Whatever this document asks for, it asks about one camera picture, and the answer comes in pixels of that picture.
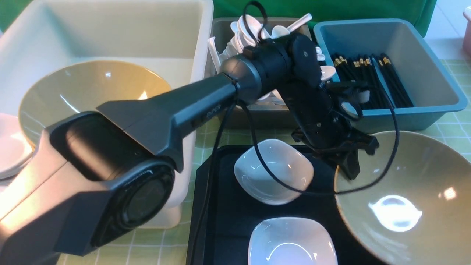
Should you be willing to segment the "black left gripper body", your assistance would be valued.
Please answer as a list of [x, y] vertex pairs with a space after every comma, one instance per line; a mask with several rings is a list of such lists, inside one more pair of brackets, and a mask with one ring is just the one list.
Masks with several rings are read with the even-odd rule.
[[355, 179], [360, 173], [358, 151], [374, 155], [379, 143], [351, 125], [363, 117], [360, 104], [369, 100], [366, 82], [332, 82], [309, 87], [291, 84], [291, 113], [299, 128], [291, 137], [311, 148], [313, 156], [336, 163]]

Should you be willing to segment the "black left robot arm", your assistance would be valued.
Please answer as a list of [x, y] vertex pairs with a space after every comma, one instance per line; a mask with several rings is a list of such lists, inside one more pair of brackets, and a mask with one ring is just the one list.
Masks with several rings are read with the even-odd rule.
[[183, 139], [277, 89], [313, 153], [360, 172], [358, 150], [377, 139], [353, 128], [343, 101], [360, 86], [326, 85], [314, 43], [293, 33], [261, 40], [220, 73], [145, 99], [108, 101], [42, 132], [30, 163], [1, 193], [1, 264], [50, 265], [87, 255], [150, 221], [184, 167]]

